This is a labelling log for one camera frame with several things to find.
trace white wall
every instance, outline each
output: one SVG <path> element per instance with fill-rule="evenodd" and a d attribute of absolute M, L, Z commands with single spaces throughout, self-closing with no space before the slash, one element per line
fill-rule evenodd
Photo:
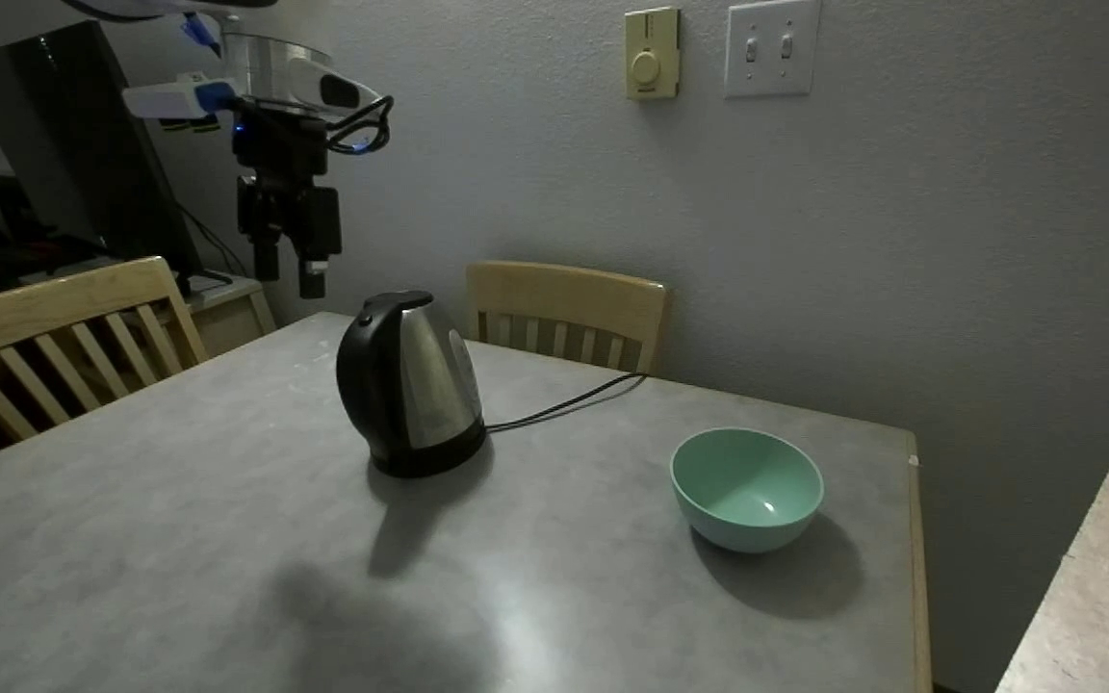
<path fill-rule="evenodd" d="M 260 15 L 396 96 L 392 148 L 335 162 L 330 295 L 297 303 L 285 266 L 276 303 L 456 303 L 483 253 L 665 276 L 669 377 L 919 435 L 937 676 L 987 689 L 1109 462 L 1109 3 L 823 0 L 815 91 L 738 104 L 724 0 L 697 0 L 687 91 L 659 108 L 623 99 L 623 9 L 643 3 Z M 65 19 L 0 0 L 0 44 Z M 196 62 L 170 32 L 112 32 L 131 76 Z M 158 148 L 235 240 L 226 148 Z"/>

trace switch plate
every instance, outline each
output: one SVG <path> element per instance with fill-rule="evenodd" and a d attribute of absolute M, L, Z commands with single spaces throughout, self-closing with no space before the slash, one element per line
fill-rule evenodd
<path fill-rule="evenodd" d="M 812 91 L 821 0 L 733 3 L 724 32 L 724 96 Z"/>
<path fill-rule="evenodd" d="M 628 49 L 623 49 L 623 73 L 628 73 L 628 96 L 631 99 L 673 99 L 679 96 L 679 9 L 643 9 L 628 10 Z"/>

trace chair backrest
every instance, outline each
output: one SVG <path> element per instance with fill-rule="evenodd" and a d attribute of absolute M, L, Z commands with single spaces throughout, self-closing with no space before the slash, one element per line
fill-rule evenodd
<path fill-rule="evenodd" d="M 16 438 L 192 361 L 204 340 L 163 257 L 0 291 L 0 427 Z"/>
<path fill-rule="evenodd" d="M 469 266 L 483 343 L 652 372 L 665 321 L 665 284 L 628 275 L 478 262 Z"/>

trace mint green bowl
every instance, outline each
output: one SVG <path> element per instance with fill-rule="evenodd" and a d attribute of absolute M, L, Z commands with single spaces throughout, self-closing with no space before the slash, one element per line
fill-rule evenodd
<path fill-rule="evenodd" d="M 692 530 L 724 549 L 792 543 L 823 503 L 808 454 L 760 431 L 706 431 L 673 449 L 669 484 Z"/>

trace electric kettle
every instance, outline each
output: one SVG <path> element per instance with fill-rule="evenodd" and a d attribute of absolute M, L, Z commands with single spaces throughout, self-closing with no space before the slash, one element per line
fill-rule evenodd
<path fill-rule="evenodd" d="M 376 291 L 335 353 L 338 395 L 389 476 L 442 472 L 484 444 L 473 361 L 430 291 Z"/>

